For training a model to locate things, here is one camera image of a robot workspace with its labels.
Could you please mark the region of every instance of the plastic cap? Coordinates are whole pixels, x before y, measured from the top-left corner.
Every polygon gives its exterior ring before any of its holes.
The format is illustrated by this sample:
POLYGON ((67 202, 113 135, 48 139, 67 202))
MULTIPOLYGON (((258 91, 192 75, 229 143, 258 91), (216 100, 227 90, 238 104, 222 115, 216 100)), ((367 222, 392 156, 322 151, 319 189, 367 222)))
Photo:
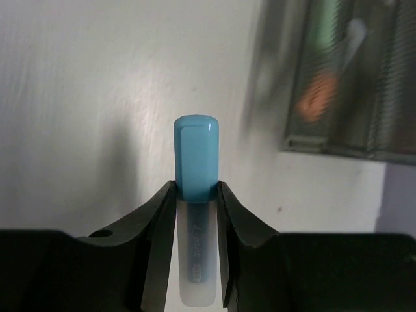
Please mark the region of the plastic cap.
POLYGON ((215 198, 218 184, 218 120, 182 116, 175 121, 175 173, 179 196, 187 203, 215 198))

